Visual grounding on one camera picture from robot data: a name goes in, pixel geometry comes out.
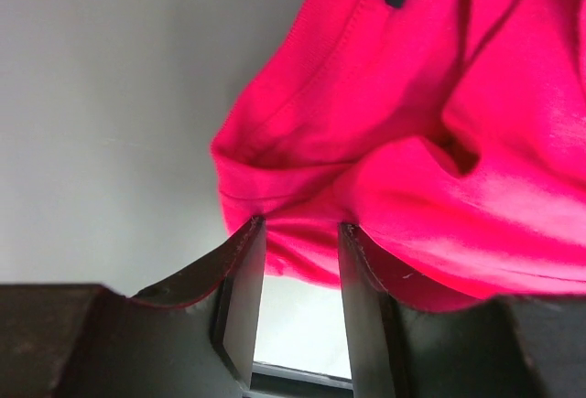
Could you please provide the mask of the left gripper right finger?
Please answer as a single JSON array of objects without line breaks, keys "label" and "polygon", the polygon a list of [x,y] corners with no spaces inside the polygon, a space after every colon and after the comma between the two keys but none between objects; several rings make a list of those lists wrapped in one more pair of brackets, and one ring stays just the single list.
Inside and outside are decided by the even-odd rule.
[{"label": "left gripper right finger", "polygon": [[357,397],[582,397],[585,300],[449,289],[343,223],[338,255]]}]

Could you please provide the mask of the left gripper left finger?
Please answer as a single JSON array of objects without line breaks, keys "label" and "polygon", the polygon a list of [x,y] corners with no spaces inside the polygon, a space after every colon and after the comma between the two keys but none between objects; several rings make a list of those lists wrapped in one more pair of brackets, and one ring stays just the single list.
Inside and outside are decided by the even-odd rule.
[{"label": "left gripper left finger", "polygon": [[265,258],[265,223],[254,217],[134,296],[97,284],[3,285],[1,394],[242,396]]}]

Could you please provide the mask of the red polo shirt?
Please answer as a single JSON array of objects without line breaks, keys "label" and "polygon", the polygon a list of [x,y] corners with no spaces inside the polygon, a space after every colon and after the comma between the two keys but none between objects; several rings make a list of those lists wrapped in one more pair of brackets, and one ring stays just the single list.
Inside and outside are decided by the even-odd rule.
[{"label": "red polo shirt", "polygon": [[305,0],[212,141],[226,227],[336,287],[358,225],[406,303],[585,291],[585,0]]}]

